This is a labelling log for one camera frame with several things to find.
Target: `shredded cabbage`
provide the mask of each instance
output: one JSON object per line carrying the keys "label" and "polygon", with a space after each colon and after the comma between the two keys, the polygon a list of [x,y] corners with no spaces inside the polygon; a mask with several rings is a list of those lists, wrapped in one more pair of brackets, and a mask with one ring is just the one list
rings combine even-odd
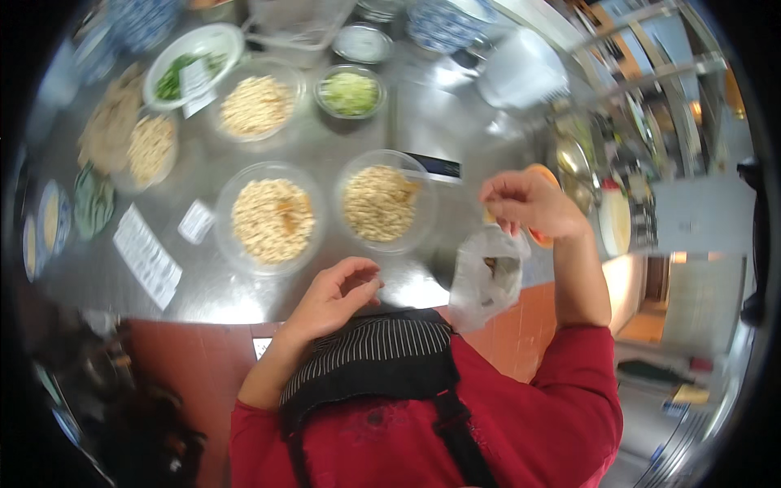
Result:
{"label": "shredded cabbage", "polygon": [[362,116],[377,103],[377,83],[355,73],[337,73],[323,82],[321,95],[343,116]]}

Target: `orange lid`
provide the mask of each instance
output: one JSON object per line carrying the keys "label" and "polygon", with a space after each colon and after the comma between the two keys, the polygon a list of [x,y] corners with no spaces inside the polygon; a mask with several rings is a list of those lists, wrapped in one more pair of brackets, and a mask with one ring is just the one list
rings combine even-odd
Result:
{"label": "orange lid", "polygon": [[[552,186],[561,188],[558,184],[558,180],[556,180],[556,176],[554,176],[554,174],[551,173],[551,171],[548,168],[542,166],[541,164],[534,163],[532,165],[529,165],[526,169],[524,169],[524,171],[536,171],[542,176],[545,176],[545,179]],[[539,230],[526,228],[526,232],[529,233],[529,236],[532,238],[534,243],[540,246],[541,248],[550,249],[553,247],[553,239],[541,233]]]}

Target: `hand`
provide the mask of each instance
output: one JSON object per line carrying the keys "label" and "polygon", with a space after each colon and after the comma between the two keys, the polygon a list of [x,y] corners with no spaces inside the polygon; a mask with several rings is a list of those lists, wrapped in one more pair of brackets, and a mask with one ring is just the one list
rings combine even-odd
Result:
{"label": "hand", "polygon": [[554,239],[579,236],[590,229],[575,203],[536,171],[499,173],[483,183],[478,198],[502,230],[513,236],[521,226]]}
{"label": "hand", "polygon": [[362,306],[380,304],[379,272],[371,259],[346,258],[317,273],[283,328],[307,341],[339,330]]}

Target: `green vegetable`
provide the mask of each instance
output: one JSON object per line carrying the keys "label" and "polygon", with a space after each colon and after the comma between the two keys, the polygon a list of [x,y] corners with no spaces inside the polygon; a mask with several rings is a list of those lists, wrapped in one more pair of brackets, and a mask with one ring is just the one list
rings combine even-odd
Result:
{"label": "green vegetable", "polygon": [[325,103],[343,116],[362,116],[377,103],[377,82],[355,73],[337,73],[323,82]]}
{"label": "green vegetable", "polygon": [[194,54],[182,54],[178,58],[174,59],[171,66],[168,66],[166,72],[157,80],[155,85],[155,96],[162,100],[176,100],[181,98],[182,94],[179,90],[179,72],[182,68],[191,65],[192,63],[203,58],[206,63],[206,69],[209,70],[209,74],[212,78],[217,76],[217,73],[225,65],[226,55],[194,55]]}

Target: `black striped apron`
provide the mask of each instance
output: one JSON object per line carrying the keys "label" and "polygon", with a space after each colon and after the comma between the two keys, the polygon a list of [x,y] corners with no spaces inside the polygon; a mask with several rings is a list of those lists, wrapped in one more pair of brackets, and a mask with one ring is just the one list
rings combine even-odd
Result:
{"label": "black striped apron", "polygon": [[431,400],[434,432],[444,441],[464,482],[497,486],[469,433],[469,410],[455,394],[453,331],[434,310],[351,320],[313,344],[312,357],[287,382],[280,397],[282,435],[299,486],[308,487],[301,431],[319,406],[356,397]]}

